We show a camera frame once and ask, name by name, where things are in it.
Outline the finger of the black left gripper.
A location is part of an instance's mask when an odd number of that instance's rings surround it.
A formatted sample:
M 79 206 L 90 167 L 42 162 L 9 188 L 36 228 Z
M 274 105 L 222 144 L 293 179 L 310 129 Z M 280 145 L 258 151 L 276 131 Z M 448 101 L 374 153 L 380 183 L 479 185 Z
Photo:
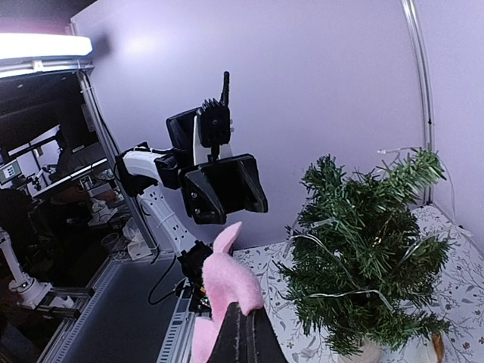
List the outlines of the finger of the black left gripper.
M 185 209 L 198 225 L 224 225 L 226 213 L 209 177 L 198 167 L 180 171 L 180 187 Z
M 244 209 L 254 213 L 267 213 L 268 200 L 259 180 L 259 170 L 253 155 L 237 157 Z

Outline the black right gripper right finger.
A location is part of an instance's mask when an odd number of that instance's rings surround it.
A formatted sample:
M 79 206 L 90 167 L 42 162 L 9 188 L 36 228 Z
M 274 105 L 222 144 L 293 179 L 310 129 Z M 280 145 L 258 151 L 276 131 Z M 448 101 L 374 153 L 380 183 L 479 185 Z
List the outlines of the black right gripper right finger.
M 246 317 L 246 362 L 287 363 L 264 308 Z

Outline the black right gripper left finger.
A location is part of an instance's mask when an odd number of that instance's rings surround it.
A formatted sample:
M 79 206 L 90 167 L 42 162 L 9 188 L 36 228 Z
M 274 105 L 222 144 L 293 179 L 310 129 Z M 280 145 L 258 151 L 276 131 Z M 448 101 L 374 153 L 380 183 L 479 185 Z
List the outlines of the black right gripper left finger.
M 225 313 L 216 343 L 209 357 L 210 363 L 243 363 L 246 361 L 246 316 L 237 302 L 232 302 Z

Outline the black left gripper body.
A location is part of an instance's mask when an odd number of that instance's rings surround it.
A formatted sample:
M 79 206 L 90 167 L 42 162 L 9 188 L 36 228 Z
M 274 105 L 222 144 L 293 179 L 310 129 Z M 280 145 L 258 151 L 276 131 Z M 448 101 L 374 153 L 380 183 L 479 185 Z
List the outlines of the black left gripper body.
M 182 169 L 188 167 L 201 169 L 215 188 L 227 218 L 228 214 L 245 210 L 237 167 L 238 156 L 220 157 L 211 163 L 194 164 L 194 117 L 198 109 L 179 113 L 166 120 L 172 149 L 167 155 L 157 158 L 155 165 L 163 186 L 173 190 L 181 190 L 180 171 Z

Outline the pink bow ornament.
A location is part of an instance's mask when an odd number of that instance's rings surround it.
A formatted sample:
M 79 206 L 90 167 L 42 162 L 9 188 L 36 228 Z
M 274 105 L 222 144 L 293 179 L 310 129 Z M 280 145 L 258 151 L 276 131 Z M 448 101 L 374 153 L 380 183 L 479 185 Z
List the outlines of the pink bow ornament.
M 214 240 L 213 253 L 203 263 L 203 285 L 212 317 L 199 317 L 195 321 L 191 345 L 194 362 L 209 361 L 231 303 L 238 303 L 244 315 L 264 306 L 258 278 L 250 268 L 229 255 L 241 228 L 242 223 L 236 222 L 220 232 Z

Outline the pale round tree base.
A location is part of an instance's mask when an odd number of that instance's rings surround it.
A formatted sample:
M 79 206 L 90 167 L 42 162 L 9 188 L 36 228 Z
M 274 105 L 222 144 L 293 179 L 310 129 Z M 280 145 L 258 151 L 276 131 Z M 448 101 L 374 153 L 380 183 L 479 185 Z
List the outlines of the pale round tree base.
M 378 363 L 382 347 L 373 340 L 363 339 L 357 352 L 338 355 L 338 363 Z

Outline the clear string light garland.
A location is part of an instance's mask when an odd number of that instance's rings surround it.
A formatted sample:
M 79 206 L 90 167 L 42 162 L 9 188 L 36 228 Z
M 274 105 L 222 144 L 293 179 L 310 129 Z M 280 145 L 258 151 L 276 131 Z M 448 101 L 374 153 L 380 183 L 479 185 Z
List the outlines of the clear string light garland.
M 303 311 L 315 303 L 390 312 L 404 301 L 429 305 L 449 244 L 442 232 L 422 231 L 411 208 L 444 179 L 438 154 L 426 148 L 397 151 L 367 172 L 318 158 L 302 177 L 306 203 L 288 229 L 287 298 Z

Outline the small green christmas tree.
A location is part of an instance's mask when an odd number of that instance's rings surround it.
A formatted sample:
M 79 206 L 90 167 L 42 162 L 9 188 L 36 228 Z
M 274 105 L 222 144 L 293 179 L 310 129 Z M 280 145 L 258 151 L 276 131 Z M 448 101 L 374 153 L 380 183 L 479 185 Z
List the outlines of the small green christmas tree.
M 348 173 L 331 155 L 308 167 L 307 202 L 288 228 L 292 263 L 279 265 L 306 334 L 324 331 L 332 351 L 352 355 L 365 343 L 395 350 L 449 330 L 430 307 L 451 244 L 422 232 L 411 211 L 444 177 L 425 148 L 369 172 Z

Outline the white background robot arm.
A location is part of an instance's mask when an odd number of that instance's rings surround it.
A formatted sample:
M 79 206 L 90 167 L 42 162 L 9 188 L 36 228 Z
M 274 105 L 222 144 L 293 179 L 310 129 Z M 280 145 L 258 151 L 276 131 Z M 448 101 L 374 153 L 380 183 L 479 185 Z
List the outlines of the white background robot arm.
M 13 280 L 8 288 L 20 296 L 20 305 L 28 309 L 36 309 L 52 289 L 47 282 L 40 282 L 23 271 L 13 250 L 9 234 L 1 228 L 1 250 L 8 264 Z

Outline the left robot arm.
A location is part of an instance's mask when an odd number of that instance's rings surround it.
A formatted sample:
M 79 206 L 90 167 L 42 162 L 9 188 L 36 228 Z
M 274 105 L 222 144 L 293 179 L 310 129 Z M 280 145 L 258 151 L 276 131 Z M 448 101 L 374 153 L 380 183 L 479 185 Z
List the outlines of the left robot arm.
M 242 210 L 267 213 L 268 201 L 251 154 L 228 152 L 231 117 L 227 106 L 206 104 L 167 119 L 172 148 L 143 143 L 116 158 L 119 179 L 143 212 L 162 228 L 177 256 L 199 240 L 183 226 L 163 196 L 180 190 L 187 215 L 198 225 L 224 225 Z

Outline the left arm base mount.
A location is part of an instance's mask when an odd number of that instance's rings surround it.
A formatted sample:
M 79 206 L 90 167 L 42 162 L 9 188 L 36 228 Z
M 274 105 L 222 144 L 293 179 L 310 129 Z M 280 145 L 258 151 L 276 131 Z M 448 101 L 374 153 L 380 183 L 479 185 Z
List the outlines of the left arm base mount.
M 189 310 L 196 313 L 210 313 L 211 307 L 203 284 L 202 268 L 205 260 L 213 253 L 210 246 L 196 240 L 189 251 L 183 250 L 177 258 L 183 275 L 188 279 L 191 292 Z

